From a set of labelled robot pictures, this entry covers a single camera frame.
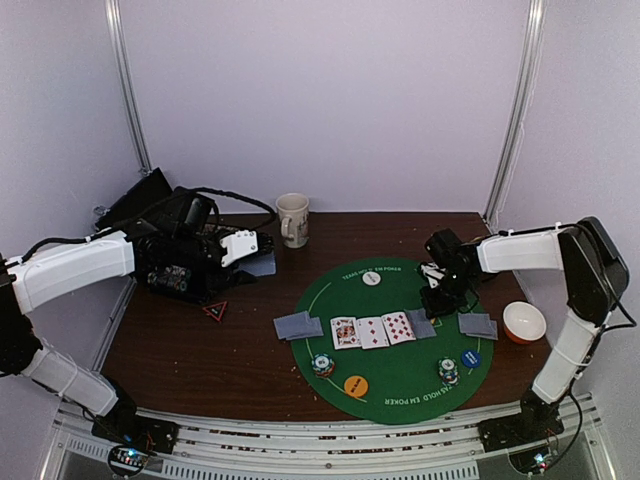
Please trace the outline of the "three of diamonds card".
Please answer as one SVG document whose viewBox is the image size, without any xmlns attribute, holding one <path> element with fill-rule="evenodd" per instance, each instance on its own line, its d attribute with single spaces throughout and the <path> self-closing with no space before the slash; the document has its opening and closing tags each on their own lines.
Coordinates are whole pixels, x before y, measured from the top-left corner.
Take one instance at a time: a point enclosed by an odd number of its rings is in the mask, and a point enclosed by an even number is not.
<svg viewBox="0 0 640 480">
<path fill-rule="evenodd" d="M 355 324 L 361 347 L 364 350 L 390 346 L 381 317 L 358 318 Z"/>
</svg>

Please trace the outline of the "orange big blind button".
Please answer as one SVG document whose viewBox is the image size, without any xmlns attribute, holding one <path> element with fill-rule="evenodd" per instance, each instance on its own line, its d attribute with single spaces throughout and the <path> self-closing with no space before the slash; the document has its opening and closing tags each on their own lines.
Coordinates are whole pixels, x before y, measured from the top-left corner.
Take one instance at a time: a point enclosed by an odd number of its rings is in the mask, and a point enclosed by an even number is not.
<svg viewBox="0 0 640 480">
<path fill-rule="evenodd" d="M 369 383 L 361 375 L 352 375 L 344 381 L 343 389 L 352 398 L 362 398 L 368 393 Z"/>
</svg>

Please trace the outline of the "poker chip stack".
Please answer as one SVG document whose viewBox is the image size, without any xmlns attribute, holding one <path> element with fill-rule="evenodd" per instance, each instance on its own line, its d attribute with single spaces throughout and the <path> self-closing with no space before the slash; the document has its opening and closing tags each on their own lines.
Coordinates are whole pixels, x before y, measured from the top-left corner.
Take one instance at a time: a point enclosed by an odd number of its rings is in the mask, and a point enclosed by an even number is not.
<svg viewBox="0 0 640 480">
<path fill-rule="evenodd" d="M 335 361 L 327 353 L 318 353 L 311 359 L 313 373 L 320 378 L 328 378 L 335 370 Z"/>
<path fill-rule="evenodd" d="M 444 357 L 438 360 L 438 374 L 444 386 L 457 386 L 459 384 L 459 372 L 455 360 Z"/>
</svg>

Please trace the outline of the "white dealer button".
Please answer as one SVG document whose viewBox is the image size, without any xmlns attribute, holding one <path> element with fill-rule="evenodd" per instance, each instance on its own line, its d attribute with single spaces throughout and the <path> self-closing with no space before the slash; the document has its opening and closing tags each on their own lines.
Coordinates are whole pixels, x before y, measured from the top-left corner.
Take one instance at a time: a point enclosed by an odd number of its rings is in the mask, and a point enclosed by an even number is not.
<svg viewBox="0 0 640 480">
<path fill-rule="evenodd" d="M 363 273 L 362 281 L 367 286 L 376 286 L 381 283 L 382 277 L 378 272 L 369 270 Z"/>
</svg>

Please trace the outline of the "king of diamonds card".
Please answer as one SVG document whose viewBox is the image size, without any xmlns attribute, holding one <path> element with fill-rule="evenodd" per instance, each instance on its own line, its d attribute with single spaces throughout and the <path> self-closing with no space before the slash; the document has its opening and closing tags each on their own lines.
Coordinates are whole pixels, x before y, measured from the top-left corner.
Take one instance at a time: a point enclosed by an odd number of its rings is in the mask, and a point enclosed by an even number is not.
<svg viewBox="0 0 640 480">
<path fill-rule="evenodd" d="M 355 317 L 335 317 L 330 320 L 332 341 L 336 350 L 360 348 Z"/>
</svg>

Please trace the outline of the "single blue playing card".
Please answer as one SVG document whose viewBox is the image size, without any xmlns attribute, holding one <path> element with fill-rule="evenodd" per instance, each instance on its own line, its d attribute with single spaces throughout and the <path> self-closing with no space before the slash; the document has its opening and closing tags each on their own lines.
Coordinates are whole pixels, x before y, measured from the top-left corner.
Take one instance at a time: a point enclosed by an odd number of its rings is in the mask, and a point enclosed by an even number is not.
<svg viewBox="0 0 640 480">
<path fill-rule="evenodd" d="M 324 335 L 322 323 L 319 317 L 311 317 L 309 321 L 296 333 L 288 336 L 289 341 L 322 337 Z"/>
</svg>

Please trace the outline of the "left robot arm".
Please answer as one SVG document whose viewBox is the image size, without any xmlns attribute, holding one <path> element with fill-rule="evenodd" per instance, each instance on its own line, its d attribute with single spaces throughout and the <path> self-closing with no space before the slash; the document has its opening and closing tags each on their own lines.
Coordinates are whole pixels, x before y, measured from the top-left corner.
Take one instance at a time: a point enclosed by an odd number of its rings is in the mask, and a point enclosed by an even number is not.
<svg viewBox="0 0 640 480">
<path fill-rule="evenodd" d="M 105 416 L 106 429 L 123 444 L 137 442 L 144 424 L 122 406 L 113 383 L 79 366 L 39 339 L 28 318 L 39 306 L 110 278 L 131 276 L 151 291 L 193 303 L 252 281 L 235 269 L 256 255 L 255 230 L 219 223 L 210 188 L 179 188 L 155 201 L 114 210 L 98 232 L 80 238 L 50 237 L 25 254 L 1 262 L 1 373 L 21 375 Z"/>
</svg>

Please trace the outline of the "ten of diamonds card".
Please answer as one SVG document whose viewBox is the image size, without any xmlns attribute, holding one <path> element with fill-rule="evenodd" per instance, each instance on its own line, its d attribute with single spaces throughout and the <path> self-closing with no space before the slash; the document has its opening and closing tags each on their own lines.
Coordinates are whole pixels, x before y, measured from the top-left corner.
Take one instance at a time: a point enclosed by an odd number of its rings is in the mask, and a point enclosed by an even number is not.
<svg viewBox="0 0 640 480">
<path fill-rule="evenodd" d="M 383 314 L 381 319 L 391 345 L 416 340 L 411 322 L 405 312 L 397 311 Z"/>
</svg>

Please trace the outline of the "blue small blind button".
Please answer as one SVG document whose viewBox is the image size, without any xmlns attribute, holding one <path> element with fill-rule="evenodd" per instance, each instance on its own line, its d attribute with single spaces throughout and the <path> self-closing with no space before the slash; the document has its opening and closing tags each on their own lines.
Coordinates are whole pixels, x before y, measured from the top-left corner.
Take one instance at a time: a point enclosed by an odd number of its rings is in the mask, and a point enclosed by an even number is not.
<svg viewBox="0 0 640 480">
<path fill-rule="evenodd" d="M 461 362 L 466 368 L 476 369 L 482 363 L 482 356 L 476 350 L 467 349 L 461 354 Z"/>
</svg>

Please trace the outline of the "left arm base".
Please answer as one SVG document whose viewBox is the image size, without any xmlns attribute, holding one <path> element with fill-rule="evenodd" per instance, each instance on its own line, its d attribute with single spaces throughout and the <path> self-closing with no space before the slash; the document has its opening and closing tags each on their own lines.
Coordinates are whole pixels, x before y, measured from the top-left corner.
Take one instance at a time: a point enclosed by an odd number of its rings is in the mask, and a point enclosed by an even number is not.
<svg viewBox="0 0 640 480">
<path fill-rule="evenodd" d="M 91 429 L 93 436 L 119 442 L 143 452 L 171 454 L 179 433 L 177 423 L 141 416 L 124 407 L 106 416 L 97 416 Z"/>
</svg>

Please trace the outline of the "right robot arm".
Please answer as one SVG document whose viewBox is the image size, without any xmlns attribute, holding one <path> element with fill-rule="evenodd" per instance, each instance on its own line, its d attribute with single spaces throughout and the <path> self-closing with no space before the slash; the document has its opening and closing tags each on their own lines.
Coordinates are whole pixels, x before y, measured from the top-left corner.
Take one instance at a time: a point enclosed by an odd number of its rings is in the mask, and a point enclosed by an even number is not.
<svg viewBox="0 0 640 480">
<path fill-rule="evenodd" d="M 453 230 L 435 232 L 425 249 L 442 275 L 420 291 L 429 318 L 458 312 L 482 277 L 502 272 L 553 272 L 562 279 L 564 323 L 546 363 L 529 390 L 547 405 L 561 400 L 588 367 L 601 337 L 612 330 L 614 311 L 630 283 L 630 272 L 601 221 L 503 231 L 463 241 Z"/>
</svg>

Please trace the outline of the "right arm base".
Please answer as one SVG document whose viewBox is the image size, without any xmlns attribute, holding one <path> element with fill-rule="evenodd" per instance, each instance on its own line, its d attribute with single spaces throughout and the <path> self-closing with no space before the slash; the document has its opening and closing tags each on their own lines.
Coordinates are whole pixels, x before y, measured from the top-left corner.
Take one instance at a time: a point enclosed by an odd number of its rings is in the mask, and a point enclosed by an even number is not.
<svg viewBox="0 0 640 480">
<path fill-rule="evenodd" d="M 541 441 L 547 438 L 549 432 L 564 432 L 558 403 L 522 400 L 520 408 L 517 414 L 483 420 L 478 424 L 480 440 L 486 452 Z"/>
</svg>

